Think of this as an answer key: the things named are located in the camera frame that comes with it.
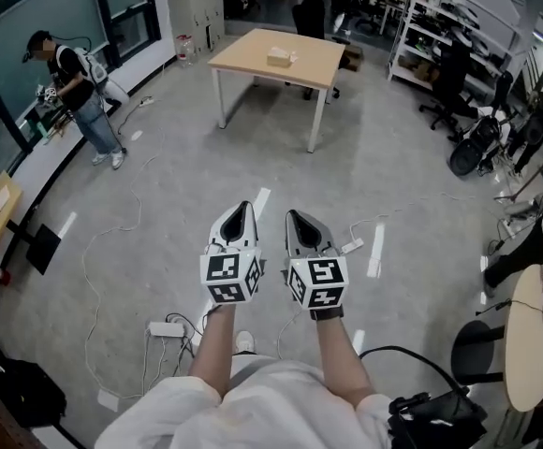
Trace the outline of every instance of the black chair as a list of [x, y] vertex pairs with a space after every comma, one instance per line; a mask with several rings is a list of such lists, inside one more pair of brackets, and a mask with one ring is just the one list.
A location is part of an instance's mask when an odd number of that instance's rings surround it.
[[462, 86], [465, 82], [465, 76], [471, 64], [471, 54], [469, 48], [465, 47], [460, 41], [453, 40], [452, 46], [443, 45], [441, 47], [440, 57], [440, 76], [432, 85], [433, 95], [442, 104], [428, 107], [421, 105], [419, 111], [428, 110], [437, 115], [430, 128], [436, 129], [436, 124], [444, 121], [448, 128], [454, 133], [458, 133], [457, 119], [452, 116], [453, 113], [469, 118], [477, 118], [477, 109], [470, 107], [471, 96], [464, 100], [460, 95]]
[[[326, 32], [324, 30], [324, 21], [326, 17], [326, 8], [323, 0], [302, 0], [302, 3], [295, 5], [292, 8], [292, 18], [294, 24], [297, 27], [297, 33], [303, 36], [309, 36], [311, 38], [319, 38], [320, 40], [326, 39]], [[339, 37], [334, 38], [339, 43], [348, 44], [348, 41]], [[344, 68], [348, 65], [350, 60], [344, 55], [340, 59], [339, 68]], [[305, 89], [303, 98], [305, 100], [311, 99], [313, 88]], [[340, 97], [340, 90], [333, 88], [333, 97]]]

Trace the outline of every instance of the round table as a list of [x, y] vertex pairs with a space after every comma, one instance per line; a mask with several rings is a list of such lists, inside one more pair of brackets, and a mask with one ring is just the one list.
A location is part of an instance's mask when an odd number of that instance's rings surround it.
[[[530, 266], [517, 281], [513, 301], [543, 307], [539, 265]], [[505, 386], [517, 411], [532, 410], [543, 398], [543, 318], [536, 310], [513, 302], [505, 329]]]
[[[505, 326], [489, 329], [482, 328], [480, 322], [468, 323], [455, 340], [451, 355], [451, 369], [460, 384], [504, 381], [511, 406], [522, 413], [543, 399], [543, 314], [525, 306], [543, 308], [541, 270], [533, 265], [521, 274]], [[493, 342], [502, 338], [505, 371], [487, 374]]]

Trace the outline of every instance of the power strip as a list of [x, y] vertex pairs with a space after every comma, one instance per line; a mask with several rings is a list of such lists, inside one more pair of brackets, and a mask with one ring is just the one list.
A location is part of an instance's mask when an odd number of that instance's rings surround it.
[[184, 326], [180, 323], [152, 321], [149, 323], [149, 332], [151, 333], [151, 336], [162, 338], [183, 338]]

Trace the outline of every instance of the white sneaker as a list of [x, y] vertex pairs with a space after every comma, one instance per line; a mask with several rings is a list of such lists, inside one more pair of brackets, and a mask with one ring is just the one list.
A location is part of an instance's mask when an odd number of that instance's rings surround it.
[[120, 150], [111, 154], [111, 166], [113, 169], [118, 169], [124, 162], [124, 153]]
[[242, 353], [243, 351], [248, 351], [249, 353], [255, 352], [255, 338], [248, 331], [241, 331], [236, 335], [236, 340], [234, 341], [236, 346], [236, 354]]
[[99, 153], [95, 155], [95, 158], [93, 158], [93, 165], [96, 167], [97, 165], [103, 163], [105, 160], [107, 160], [109, 155], [107, 153]]

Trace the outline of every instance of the black stool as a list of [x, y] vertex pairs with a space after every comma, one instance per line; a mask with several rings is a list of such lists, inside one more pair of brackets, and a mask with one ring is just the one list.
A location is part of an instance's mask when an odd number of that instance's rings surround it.
[[505, 336], [505, 327], [490, 329], [482, 321], [472, 321], [462, 327], [452, 346], [450, 369], [457, 383], [499, 383], [502, 372], [488, 373], [494, 356], [494, 342]]

